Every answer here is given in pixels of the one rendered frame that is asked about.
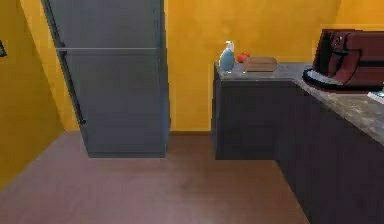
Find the pale teal flat object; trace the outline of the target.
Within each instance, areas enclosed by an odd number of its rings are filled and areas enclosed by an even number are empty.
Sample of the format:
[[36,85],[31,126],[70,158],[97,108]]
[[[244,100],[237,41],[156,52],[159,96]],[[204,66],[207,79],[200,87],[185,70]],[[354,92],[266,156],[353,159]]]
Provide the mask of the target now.
[[384,104],[384,92],[378,91],[378,92],[369,92],[367,96],[381,104]]

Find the blue soap dispenser bottle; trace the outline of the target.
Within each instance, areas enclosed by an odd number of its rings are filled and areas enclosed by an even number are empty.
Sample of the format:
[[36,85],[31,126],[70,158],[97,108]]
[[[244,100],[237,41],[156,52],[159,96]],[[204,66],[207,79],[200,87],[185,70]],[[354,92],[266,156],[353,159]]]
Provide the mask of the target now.
[[219,58],[219,66],[224,71],[231,71],[234,67],[234,62],[234,43],[232,41],[226,41],[226,47]]

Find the grey fridge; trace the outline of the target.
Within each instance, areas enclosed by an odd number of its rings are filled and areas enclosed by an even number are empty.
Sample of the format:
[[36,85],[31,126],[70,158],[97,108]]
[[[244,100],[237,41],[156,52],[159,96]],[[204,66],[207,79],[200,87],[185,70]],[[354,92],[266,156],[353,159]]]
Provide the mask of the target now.
[[170,100],[165,0],[50,0],[91,158],[161,158]]

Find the dark kitchen counter cabinet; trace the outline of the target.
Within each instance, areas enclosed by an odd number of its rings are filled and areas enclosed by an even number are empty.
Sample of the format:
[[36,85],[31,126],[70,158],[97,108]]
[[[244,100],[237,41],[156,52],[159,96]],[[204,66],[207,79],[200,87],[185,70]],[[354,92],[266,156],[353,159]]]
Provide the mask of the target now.
[[384,224],[384,105],[313,88],[307,67],[215,67],[215,156],[276,161],[310,224]]

